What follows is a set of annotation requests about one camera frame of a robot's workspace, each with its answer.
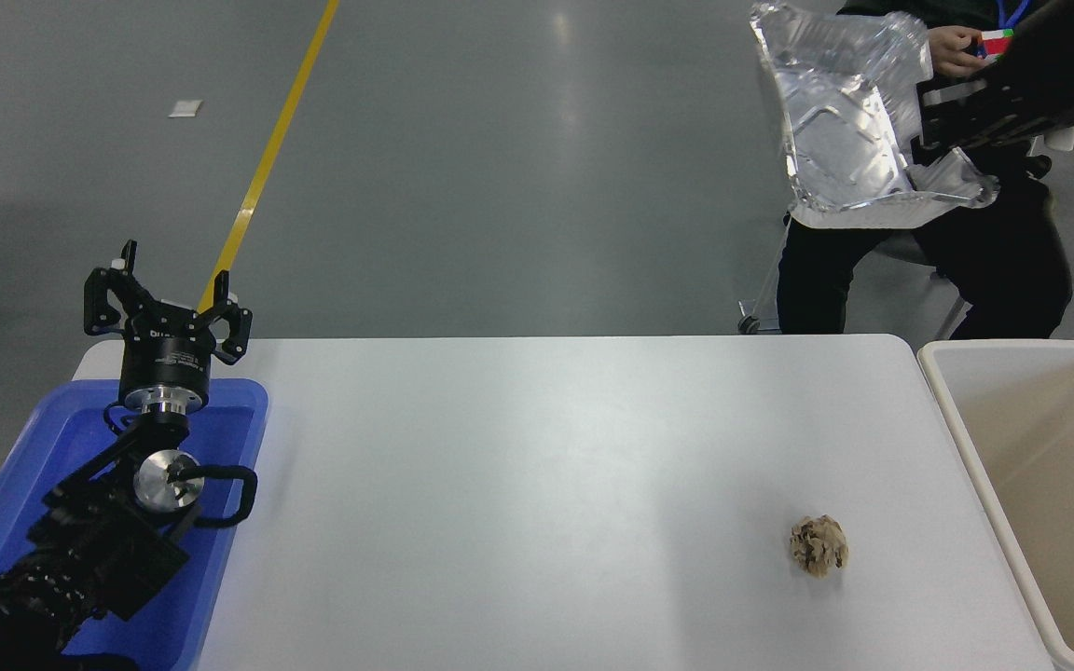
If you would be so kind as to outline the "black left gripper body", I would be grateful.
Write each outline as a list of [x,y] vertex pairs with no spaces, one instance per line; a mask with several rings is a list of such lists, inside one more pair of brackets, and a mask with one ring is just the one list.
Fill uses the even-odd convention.
[[206,326],[193,323],[191,309],[173,303],[144,303],[124,326],[120,398],[154,386],[209,395],[212,358],[217,340]]

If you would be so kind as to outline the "person's right hand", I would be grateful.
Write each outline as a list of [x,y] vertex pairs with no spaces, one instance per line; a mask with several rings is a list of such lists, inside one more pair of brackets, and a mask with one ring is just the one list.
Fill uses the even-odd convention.
[[930,27],[928,47],[934,73],[950,79],[963,79],[987,67],[988,60],[976,52],[981,37],[982,31],[973,27]]

